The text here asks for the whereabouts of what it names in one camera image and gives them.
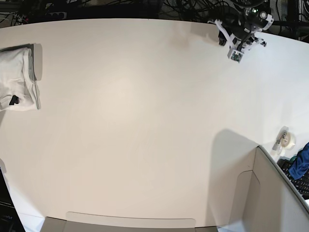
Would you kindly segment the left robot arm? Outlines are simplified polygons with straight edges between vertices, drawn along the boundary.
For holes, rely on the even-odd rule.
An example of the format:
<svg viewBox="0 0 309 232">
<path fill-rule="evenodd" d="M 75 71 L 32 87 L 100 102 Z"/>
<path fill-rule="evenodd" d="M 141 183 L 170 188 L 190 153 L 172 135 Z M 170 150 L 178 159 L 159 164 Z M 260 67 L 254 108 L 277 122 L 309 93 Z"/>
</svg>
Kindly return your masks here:
<svg viewBox="0 0 309 232">
<path fill-rule="evenodd" d="M 268 0 L 233 0 L 234 7 L 224 5 L 214 14 L 220 25 L 219 44 L 240 50 L 256 42 L 256 32 L 268 30 L 274 22 Z"/>
</svg>

